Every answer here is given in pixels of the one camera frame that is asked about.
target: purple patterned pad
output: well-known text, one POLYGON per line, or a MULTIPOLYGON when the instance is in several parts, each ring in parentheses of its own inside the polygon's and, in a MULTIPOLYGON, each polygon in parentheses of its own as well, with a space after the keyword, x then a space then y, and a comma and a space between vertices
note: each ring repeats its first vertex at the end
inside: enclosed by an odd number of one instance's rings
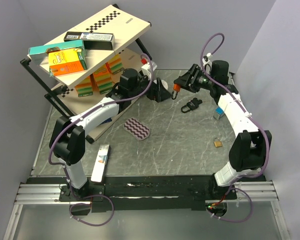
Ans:
POLYGON ((131 117, 125 121, 123 128, 131 133, 137 140, 144 140, 150 135, 150 128, 143 125, 137 119, 131 117))

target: gray marble surface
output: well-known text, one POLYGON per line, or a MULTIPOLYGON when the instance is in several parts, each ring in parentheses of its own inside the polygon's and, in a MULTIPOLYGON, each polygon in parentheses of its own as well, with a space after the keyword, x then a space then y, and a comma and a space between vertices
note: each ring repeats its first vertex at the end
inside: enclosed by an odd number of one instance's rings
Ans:
MULTIPOLYGON (((158 70, 156 76, 167 81, 172 89, 173 80, 184 70, 158 70)), ((93 171, 100 144, 110 144, 107 175, 210 175, 228 161, 228 153, 235 134, 226 116, 213 118, 216 104, 209 92, 193 94, 181 90, 176 100, 157 103, 141 97, 96 142, 86 142, 82 164, 85 173, 93 171), (181 107, 192 98, 203 101, 199 108, 182 113, 181 107), (150 136, 136 140, 124 130, 128 118, 137 118, 151 129, 150 136), (214 138, 222 141, 216 148, 214 138)), ((63 176, 59 166, 48 163, 49 141, 56 119, 60 114, 53 109, 45 132, 33 174, 35 176, 63 176)))

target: brass padlock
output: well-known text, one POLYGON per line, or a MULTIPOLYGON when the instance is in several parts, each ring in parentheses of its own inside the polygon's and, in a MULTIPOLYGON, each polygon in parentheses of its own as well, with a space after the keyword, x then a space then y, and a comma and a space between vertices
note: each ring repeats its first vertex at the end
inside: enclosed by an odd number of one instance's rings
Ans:
POLYGON ((213 140, 213 142, 214 142, 214 146, 215 146, 216 148, 222 147, 222 142, 219 140, 218 137, 215 137, 214 140, 213 140))

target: orange box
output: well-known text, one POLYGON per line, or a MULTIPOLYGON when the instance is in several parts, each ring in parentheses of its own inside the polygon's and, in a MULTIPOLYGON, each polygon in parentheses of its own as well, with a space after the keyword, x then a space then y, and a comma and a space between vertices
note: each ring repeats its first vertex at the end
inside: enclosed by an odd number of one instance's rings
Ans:
POLYGON ((70 74, 87 69, 84 48, 70 48, 48 55, 50 76, 70 74))

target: white wall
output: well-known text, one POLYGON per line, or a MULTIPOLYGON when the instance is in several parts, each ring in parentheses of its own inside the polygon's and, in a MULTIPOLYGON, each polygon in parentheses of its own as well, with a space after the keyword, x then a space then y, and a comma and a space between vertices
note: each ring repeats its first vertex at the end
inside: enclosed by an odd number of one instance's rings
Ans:
POLYGON ((236 72, 275 0, 20 0, 44 42, 104 7, 119 7, 152 23, 140 39, 159 69, 188 69, 199 63, 204 42, 227 36, 216 57, 236 72))
POLYGON ((0 0, 0 239, 20 182, 31 172, 49 110, 44 91, 20 65, 42 41, 16 0, 0 0))
POLYGON ((277 0, 243 59, 236 85, 272 133, 273 180, 293 240, 300 240, 300 0, 277 0))

